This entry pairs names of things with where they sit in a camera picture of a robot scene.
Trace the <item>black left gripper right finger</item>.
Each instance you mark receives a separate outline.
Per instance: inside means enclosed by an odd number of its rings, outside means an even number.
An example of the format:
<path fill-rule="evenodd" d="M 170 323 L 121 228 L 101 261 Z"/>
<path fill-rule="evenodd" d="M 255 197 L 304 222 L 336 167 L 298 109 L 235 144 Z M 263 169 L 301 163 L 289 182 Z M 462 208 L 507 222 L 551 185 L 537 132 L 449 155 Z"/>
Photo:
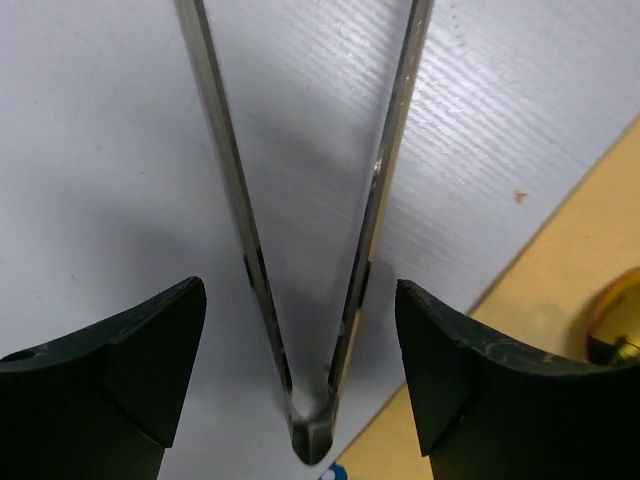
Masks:
<path fill-rule="evenodd" d="M 410 280 L 395 320 L 437 479 L 635 479 L 639 367 L 581 363 L 460 313 Z"/>

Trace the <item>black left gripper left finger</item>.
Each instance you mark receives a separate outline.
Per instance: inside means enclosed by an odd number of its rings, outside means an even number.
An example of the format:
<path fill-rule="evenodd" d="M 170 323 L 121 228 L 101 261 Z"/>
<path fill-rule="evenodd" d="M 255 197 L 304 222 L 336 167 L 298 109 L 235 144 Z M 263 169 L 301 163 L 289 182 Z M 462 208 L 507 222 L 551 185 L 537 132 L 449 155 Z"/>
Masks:
<path fill-rule="evenodd" d="M 206 314 L 202 280 L 1 360 L 4 479 L 155 479 Z"/>

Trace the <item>silver metal tongs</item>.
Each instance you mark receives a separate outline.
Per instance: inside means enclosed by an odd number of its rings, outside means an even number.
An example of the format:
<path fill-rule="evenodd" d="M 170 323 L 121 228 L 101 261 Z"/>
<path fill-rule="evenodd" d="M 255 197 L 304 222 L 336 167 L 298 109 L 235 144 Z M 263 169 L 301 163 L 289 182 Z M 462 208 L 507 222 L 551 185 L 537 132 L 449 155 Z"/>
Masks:
<path fill-rule="evenodd" d="M 206 7 L 202 1 L 179 1 L 176 4 L 182 36 L 189 53 L 203 110 L 217 148 L 218 163 L 242 248 L 245 271 L 259 306 L 279 383 L 286 400 L 286 420 L 291 446 L 297 457 L 308 466 L 314 466 L 323 460 L 333 445 L 341 397 L 432 9 L 433 4 L 430 1 L 414 1 L 409 10 L 372 169 L 340 328 L 328 371 L 327 401 L 318 412 L 304 417 L 293 403 L 293 380 Z"/>

